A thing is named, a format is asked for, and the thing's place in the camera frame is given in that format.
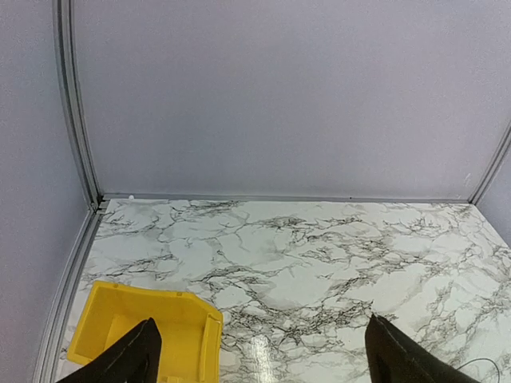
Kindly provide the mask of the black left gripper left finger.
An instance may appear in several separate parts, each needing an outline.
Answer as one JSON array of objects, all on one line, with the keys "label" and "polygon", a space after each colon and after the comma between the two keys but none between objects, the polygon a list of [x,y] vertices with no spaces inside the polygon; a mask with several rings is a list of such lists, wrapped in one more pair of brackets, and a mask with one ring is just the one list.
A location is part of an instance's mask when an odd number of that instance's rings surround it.
[{"label": "black left gripper left finger", "polygon": [[157,382],[161,346],[154,319],[143,320],[89,364],[58,383]]}]

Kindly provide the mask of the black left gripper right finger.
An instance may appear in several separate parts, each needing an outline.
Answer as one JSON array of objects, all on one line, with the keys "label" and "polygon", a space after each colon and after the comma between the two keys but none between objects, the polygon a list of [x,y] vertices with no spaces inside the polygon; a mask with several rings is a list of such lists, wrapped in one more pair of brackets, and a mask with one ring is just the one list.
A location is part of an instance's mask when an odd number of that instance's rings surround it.
[{"label": "black left gripper right finger", "polygon": [[473,381],[472,377],[439,360],[379,315],[372,315],[366,327],[365,347],[373,382]]}]

